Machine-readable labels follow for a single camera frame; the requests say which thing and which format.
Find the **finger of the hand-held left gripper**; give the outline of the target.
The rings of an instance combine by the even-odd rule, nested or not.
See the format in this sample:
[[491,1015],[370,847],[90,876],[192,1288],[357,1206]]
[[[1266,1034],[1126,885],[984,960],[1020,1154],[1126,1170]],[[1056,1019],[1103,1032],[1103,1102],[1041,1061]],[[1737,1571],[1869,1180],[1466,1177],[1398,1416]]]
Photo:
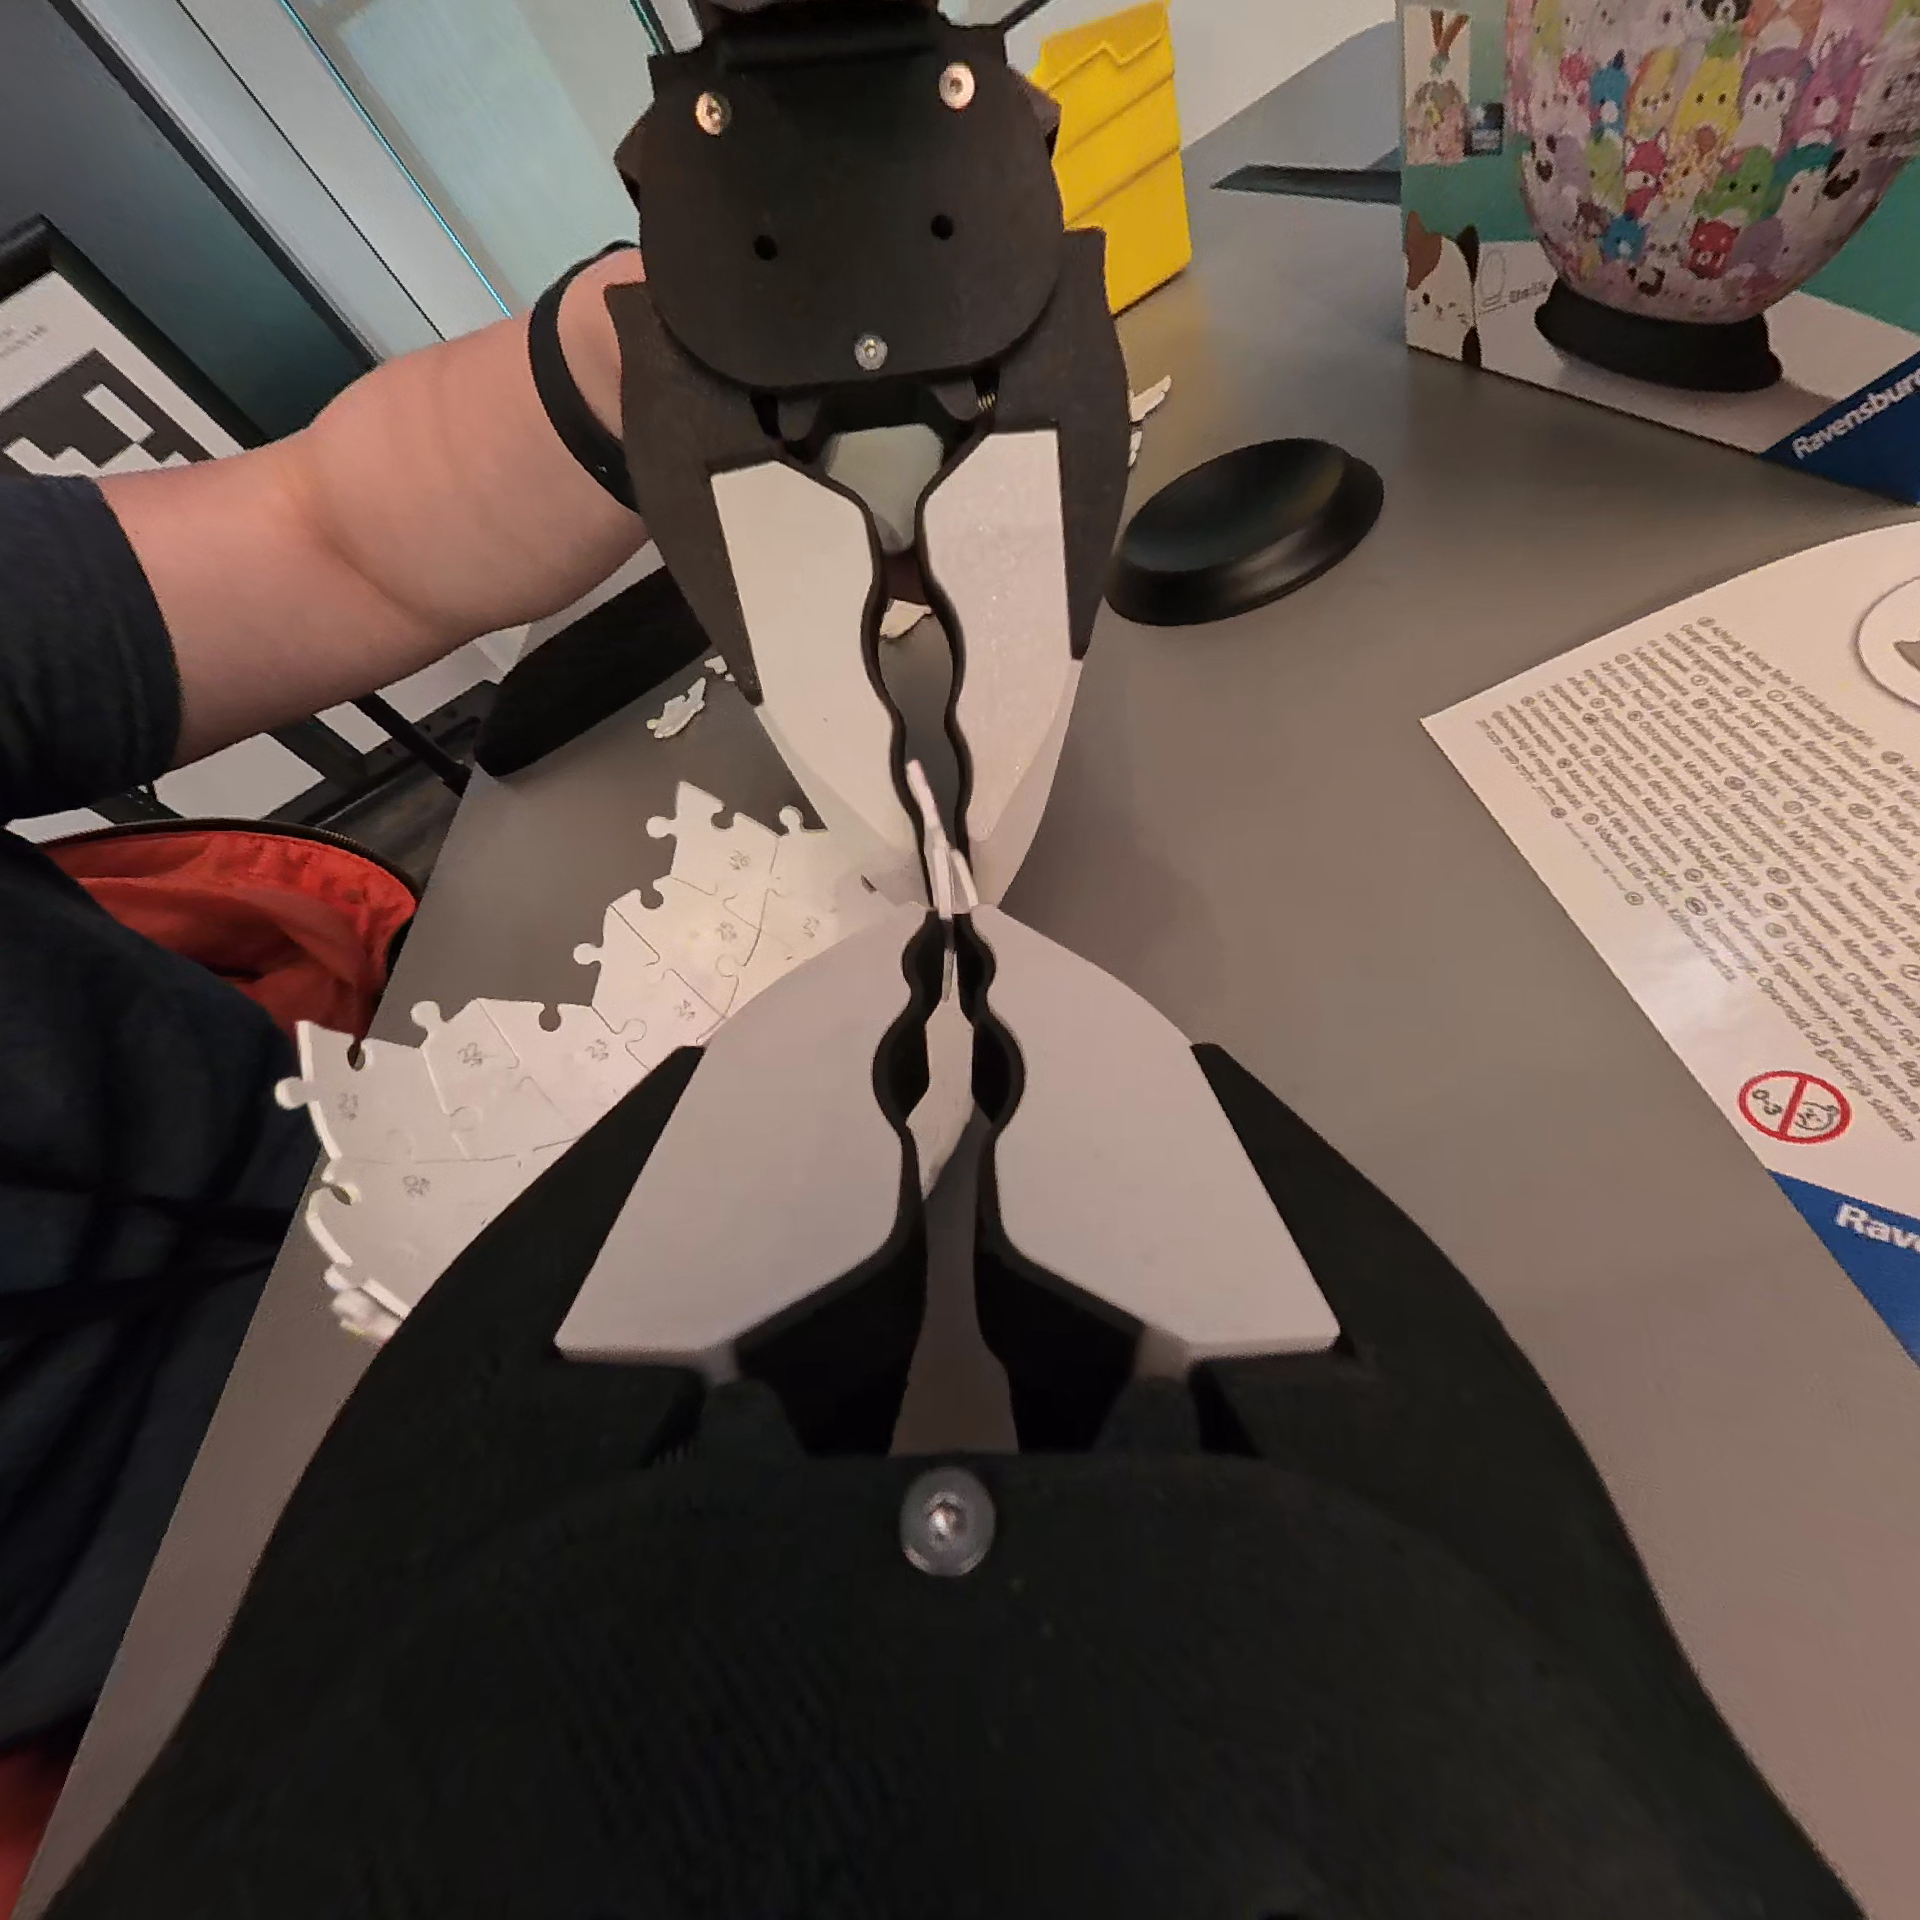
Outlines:
[[941,622],[877,640],[877,537],[851,492],[784,461],[723,470],[708,486],[760,727],[851,865],[889,902],[931,902],[906,765],[923,765],[954,824],[946,699],[957,670]]
[[1059,428],[984,433],[923,496],[918,544],[957,646],[957,825],[976,888],[1007,890],[1041,825],[1080,683]]

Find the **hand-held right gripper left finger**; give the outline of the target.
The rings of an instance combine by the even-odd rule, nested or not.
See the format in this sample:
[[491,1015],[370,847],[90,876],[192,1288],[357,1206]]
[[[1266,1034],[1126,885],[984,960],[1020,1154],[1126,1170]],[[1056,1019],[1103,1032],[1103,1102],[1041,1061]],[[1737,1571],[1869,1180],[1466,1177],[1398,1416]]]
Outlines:
[[557,1352],[769,1386],[803,1442],[886,1442],[957,1151],[949,924],[889,912],[701,1048]]

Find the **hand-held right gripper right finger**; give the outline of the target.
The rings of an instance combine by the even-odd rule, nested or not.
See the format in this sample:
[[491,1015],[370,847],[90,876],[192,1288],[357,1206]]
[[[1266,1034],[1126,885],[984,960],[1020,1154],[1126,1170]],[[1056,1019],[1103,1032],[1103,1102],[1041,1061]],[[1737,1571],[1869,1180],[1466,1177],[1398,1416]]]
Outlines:
[[1020,1440],[1092,1442],[1139,1379],[1337,1350],[1182,1028],[995,905],[954,942],[984,1117],[976,1324]]

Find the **pile of white puzzle pieces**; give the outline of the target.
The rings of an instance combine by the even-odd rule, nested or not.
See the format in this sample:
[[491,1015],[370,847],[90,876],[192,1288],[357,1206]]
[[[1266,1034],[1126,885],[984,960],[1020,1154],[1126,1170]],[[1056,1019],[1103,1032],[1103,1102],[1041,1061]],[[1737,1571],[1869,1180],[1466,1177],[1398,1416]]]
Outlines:
[[[1130,454],[1126,454],[1130,466],[1139,461],[1144,420],[1165,403],[1170,393],[1173,393],[1173,375],[1164,375],[1157,385],[1130,395]],[[910,635],[923,616],[931,616],[927,604],[890,597],[882,615],[877,638],[899,640],[899,638]],[[724,666],[724,656],[701,659],[701,676],[685,693],[677,693],[674,699],[667,699],[661,716],[648,720],[648,733],[655,738],[674,738],[677,733],[685,733],[685,726],[705,709],[708,680],[732,683],[732,670]]]

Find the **small curved puzzle piece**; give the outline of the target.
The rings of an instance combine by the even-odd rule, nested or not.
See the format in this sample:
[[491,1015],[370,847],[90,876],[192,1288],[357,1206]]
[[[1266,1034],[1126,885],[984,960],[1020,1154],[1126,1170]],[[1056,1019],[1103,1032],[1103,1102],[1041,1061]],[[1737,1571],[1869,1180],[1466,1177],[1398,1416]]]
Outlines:
[[976,1022],[979,981],[985,967],[979,960],[973,924],[973,914],[979,912],[976,877],[968,856],[957,852],[954,839],[946,837],[937,796],[918,759],[906,765],[906,786],[922,820],[922,862],[931,898],[922,924],[906,936],[906,976],[922,976],[922,960],[935,949],[935,936],[941,936],[946,967],[945,993],[954,997],[968,1022]]

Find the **half built puzzle ball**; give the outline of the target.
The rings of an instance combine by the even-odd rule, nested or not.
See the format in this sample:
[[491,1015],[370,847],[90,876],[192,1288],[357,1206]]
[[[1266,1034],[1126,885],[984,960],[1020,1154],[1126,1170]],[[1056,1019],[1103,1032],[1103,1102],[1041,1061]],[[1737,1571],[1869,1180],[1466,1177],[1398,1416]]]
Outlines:
[[[683,783],[674,818],[651,820],[674,839],[674,869],[655,902],[611,902],[598,944],[576,949],[598,969],[591,1004],[475,998],[455,1015],[420,1004],[414,1046],[302,1022],[302,1068],[277,1097],[314,1121],[325,1145],[308,1225],[342,1324],[371,1340],[396,1333],[623,1097],[667,1094],[670,1065],[693,1079],[708,1037],[811,958],[889,912],[927,912],[886,902],[798,811],[782,828],[719,825],[719,811]],[[613,1222],[651,1151],[611,1177]],[[609,1236],[591,1241],[589,1270]]]

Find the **person's left forearm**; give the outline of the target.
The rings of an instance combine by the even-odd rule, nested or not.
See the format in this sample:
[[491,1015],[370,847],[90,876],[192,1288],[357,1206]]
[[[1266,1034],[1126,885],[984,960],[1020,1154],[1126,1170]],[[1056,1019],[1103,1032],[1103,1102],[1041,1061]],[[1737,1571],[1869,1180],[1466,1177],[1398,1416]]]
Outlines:
[[397,676],[379,601],[314,541],[271,452],[5,481],[5,820],[108,800]]

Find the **black round ball stand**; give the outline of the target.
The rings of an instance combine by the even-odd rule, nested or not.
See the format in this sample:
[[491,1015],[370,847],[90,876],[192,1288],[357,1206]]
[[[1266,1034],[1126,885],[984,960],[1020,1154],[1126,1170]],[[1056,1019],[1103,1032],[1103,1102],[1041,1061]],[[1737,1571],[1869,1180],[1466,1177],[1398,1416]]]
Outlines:
[[1130,517],[1106,604],[1147,628],[1259,612],[1350,560],[1384,505],[1378,470],[1315,439],[1245,443],[1185,470]]

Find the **colourful puzzle box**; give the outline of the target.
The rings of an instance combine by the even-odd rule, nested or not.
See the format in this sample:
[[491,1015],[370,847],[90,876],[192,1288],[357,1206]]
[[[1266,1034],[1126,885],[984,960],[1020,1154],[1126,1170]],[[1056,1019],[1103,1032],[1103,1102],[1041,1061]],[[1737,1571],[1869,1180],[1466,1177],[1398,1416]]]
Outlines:
[[1403,343],[1916,504],[1916,3],[1401,3]]

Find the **person's left hand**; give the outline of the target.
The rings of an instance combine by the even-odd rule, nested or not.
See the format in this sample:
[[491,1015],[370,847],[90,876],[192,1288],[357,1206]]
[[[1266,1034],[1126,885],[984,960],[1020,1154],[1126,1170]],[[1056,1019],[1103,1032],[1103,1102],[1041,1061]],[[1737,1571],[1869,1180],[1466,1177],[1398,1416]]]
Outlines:
[[637,560],[609,310],[637,280],[613,248],[527,316],[358,378],[280,447],[329,693],[557,615]]

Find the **yellow plastic bin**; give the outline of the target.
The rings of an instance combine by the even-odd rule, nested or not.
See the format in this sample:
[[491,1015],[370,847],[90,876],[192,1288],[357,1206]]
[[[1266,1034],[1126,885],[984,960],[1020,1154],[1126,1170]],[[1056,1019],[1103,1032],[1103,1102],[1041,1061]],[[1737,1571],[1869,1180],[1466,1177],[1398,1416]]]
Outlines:
[[1192,261],[1170,8],[1135,3],[1047,37],[1033,81],[1060,112],[1064,222],[1103,233],[1106,303],[1125,313]]

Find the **black jacket with orange lining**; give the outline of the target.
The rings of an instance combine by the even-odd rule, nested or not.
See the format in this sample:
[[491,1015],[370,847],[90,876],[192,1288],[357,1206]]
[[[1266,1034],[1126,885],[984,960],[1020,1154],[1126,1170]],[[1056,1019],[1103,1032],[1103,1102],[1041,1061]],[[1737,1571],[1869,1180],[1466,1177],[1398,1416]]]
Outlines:
[[[351,843],[261,825],[110,828],[39,852],[110,922],[240,991],[287,1041],[296,1022],[367,1032],[417,907],[404,876]],[[5,1746],[5,1910],[90,1707]]]

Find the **white instruction leaflet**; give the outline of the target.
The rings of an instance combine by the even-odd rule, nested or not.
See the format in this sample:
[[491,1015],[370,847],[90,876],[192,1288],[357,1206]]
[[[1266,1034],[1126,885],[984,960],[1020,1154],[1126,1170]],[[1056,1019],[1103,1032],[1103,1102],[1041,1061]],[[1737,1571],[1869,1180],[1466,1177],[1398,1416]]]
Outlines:
[[1916,520],[1423,727],[1916,1355]]

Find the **person's dark blue shirt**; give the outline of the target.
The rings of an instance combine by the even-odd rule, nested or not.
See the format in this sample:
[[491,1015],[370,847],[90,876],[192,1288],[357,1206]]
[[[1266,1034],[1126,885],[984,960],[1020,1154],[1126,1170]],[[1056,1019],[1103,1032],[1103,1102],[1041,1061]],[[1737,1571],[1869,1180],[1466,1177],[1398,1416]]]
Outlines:
[[5,1743],[84,1716],[314,1167],[291,1041],[5,837]]

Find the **framed black white tag sign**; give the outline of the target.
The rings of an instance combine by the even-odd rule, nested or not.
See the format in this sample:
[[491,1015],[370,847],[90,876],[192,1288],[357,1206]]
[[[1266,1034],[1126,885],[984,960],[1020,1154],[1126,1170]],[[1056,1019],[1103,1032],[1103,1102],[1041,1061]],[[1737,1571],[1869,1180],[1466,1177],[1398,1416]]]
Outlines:
[[264,441],[63,229],[5,233],[5,476],[97,484]]

